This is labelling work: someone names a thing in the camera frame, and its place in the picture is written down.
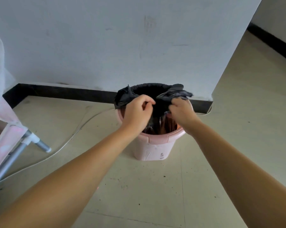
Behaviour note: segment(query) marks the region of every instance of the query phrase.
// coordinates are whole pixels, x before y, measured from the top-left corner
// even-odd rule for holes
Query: black garbage bag
[[[136,86],[127,86],[120,89],[115,97],[115,108],[121,109],[124,116],[125,107],[136,97],[145,94],[152,97],[156,104],[153,105],[153,114],[143,130],[147,134],[166,134],[177,129],[177,123],[171,118],[168,106],[173,98],[191,97],[193,94],[183,90],[182,84],[166,85],[161,83],[145,83]]]

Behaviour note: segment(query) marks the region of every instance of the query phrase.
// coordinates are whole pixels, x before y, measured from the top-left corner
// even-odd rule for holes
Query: wall
[[[286,42],[286,0],[262,0],[252,22]]]
[[[0,0],[0,37],[20,83],[181,83],[210,100],[259,2]]]

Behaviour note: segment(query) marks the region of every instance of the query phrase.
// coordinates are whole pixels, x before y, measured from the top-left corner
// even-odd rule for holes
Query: floor
[[[246,32],[203,122],[286,185],[286,59]],[[27,97],[15,112],[57,150],[92,115],[113,105]],[[88,122],[55,156],[0,183],[0,212],[25,190],[118,128],[114,110]],[[10,172],[49,154],[34,145]],[[184,135],[164,161],[136,161],[127,148],[74,228],[246,227],[195,141]]]

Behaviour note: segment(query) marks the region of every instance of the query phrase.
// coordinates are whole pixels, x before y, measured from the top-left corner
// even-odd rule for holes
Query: cable
[[[2,180],[0,180],[0,182],[2,182],[2,181],[4,181],[4,180],[8,179],[9,177],[14,176],[15,174],[18,174],[19,172],[22,172],[22,171],[24,171],[24,170],[26,170],[26,169],[29,169],[30,167],[36,166],[37,164],[42,163],[42,162],[48,160],[49,158],[53,157],[55,154],[57,154],[58,152],[60,152],[61,149],[63,149],[63,148],[65,147],[65,145],[67,145],[67,143],[68,143],[91,119],[93,119],[93,118],[96,117],[97,115],[100,115],[100,114],[102,114],[102,113],[104,113],[104,112],[107,112],[107,111],[110,111],[110,110],[114,110],[114,108],[112,108],[112,109],[107,109],[107,110],[103,110],[103,111],[101,111],[101,112],[99,112],[99,113],[93,115],[93,116],[92,116],[91,118],[89,118],[83,125],[80,126],[80,124],[81,124],[83,118],[84,118],[85,115],[86,115],[86,114],[84,114],[82,120],[80,121],[79,125],[78,125],[77,128],[75,129],[75,132],[71,135],[71,137],[67,140],[67,142],[65,142],[65,143],[61,146],[61,148],[59,148],[57,151],[55,151],[55,152],[54,152],[53,154],[51,154],[49,157],[47,157],[47,158],[45,158],[45,159],[43,159],[43,160],[41,160],[41,161],[38,161],[38,162],[36,162],[36,163],[33,163],[32,165],[29,165],[29,166],[27,166],[27,167],[24,167],[24,168],[22,168],[22,169],[20,169],[20,170],[18,170],[18,171],[16,171],[16,172],[14,172],[14,173],[12,173],[12,174],[6,176],[6,177],[3,178]]]

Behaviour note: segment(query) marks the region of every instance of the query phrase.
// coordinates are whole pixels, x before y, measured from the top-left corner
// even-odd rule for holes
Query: baseboard
[[[249,24],[248,31],[286,58],[286,42],[283,42],[253,23]]]
[[[68,87],[44,86],[32,84],[17,84],[7,91],[3,97],[14,108],[27,96],[39,96],[47,98],[62,98],[80,101],[94,101],[102,103],[114,103],[116,92],[87,90]],[[207,114],[212,106],[212,101],[190,100],[196,113]]]

